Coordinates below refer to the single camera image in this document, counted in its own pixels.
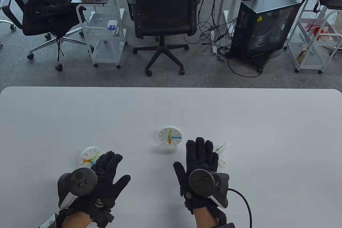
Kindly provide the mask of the person's right hand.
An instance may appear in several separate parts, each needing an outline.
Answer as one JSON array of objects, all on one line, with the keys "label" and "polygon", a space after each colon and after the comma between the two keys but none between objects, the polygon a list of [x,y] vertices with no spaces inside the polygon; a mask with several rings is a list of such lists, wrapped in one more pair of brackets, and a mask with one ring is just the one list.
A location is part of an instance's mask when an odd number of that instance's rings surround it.
[{"label": "person's right hand", "polygon": [[195,141],[188,140],[186,143],[186,170],[180,162],[174,162],[179,185],[180,195],[185,198],[185,206],[194,214],[194,211],[205,208],[210,214],[217,210],[217,205],[209,198],[203,198],[196,195],[190,187],[189,176],[197,169],[203,169],[211,172],[217,172],[219,156],[213,151],[213,143],[197,137]]}]

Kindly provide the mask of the person's left hand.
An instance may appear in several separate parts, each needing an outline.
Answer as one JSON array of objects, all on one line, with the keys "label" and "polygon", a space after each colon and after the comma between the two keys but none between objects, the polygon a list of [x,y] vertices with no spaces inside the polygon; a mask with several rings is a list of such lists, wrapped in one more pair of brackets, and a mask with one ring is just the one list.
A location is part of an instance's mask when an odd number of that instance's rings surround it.
[{"label": "person's left hand", "polygon": [[122,159],[122,155],[108,151],[87,169],[97,177],[96,185],[86,194],[75,198],[69,206],[60,209],[56,227],[87,228],[90,223],[96,223],[97,227],[105,228],[114,220],[111,210],[131,180],[130,175],[124,175],[113,182]]}]

